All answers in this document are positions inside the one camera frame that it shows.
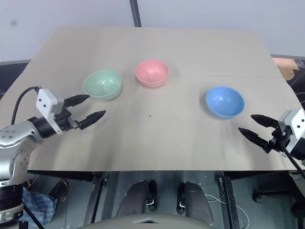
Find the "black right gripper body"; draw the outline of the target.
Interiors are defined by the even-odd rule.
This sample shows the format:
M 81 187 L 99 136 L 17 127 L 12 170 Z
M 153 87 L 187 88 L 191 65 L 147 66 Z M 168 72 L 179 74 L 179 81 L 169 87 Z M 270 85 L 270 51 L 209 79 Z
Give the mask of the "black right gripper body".
M 272 132 L 272 139 L 268 141 L 267 145 L 264 147 L 264 151 L 269 154 L 271 150 L 275 150 L 277 152 L 285 152 L 288 143 L 290 142 L 290 127 L 285 126 L 284 131 L 278 126 Z

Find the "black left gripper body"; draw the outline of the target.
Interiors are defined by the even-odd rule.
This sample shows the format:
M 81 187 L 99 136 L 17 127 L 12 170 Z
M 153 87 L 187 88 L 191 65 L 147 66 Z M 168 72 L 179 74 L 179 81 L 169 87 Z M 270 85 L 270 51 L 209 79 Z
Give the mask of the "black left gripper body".
M 55 118 L 54 121 L 61 129 L 61 131 L 67 132 L 71 129 L 77 129 L 77 128 L 81 130 L 79 122 L 73 120 L 71 112 L 65 107 L 62 109 L 61 113 L 56 114 L 54 118 Z

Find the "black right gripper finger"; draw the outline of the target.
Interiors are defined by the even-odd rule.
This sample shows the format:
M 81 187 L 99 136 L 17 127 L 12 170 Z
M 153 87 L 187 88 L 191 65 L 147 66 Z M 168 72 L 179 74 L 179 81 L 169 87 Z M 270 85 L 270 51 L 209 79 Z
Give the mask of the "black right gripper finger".
M 265 149 L 265 147 L 268 145 L 268 142 L 266 140 L 259 137 L 258 134 L 254 133 L 253 131 L 250 131 L 248 129 L 241 128 L 241 127 L 239 127 L 238 130 L 250 142 L 256 144 L 257 146 L 261 147 L 262 149 Z
M 279 126 L 279 123 L 277 120 L 261 115 L 261 114 L 252 114 L 251 118 L 254 119 L 258 124 L 264 126 L 264 127 L 272 127 L 277 128 Z

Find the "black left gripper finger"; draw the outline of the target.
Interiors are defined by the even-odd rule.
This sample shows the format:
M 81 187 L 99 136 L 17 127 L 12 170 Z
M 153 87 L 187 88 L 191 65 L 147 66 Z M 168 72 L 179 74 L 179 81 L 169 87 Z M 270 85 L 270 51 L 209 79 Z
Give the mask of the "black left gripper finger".
M 76 106 L 83 103 L 85 100 L 90 98 L 87 94 L 79 94 L 72 97 L 69 97 L 64 100 L 64 107 Z
M 90 114 L 89 116 L 87 116 L 85 119 L 83 119 L 80 122 L 76 122 L 77 127 L 80 130 L 83 130 L 91 125 L 93 125 L 94 123 L 96 123 L 99 119 L 101 119 L 104 115 L 105 115 L 106 111 L 98 111 L 95 113 Z

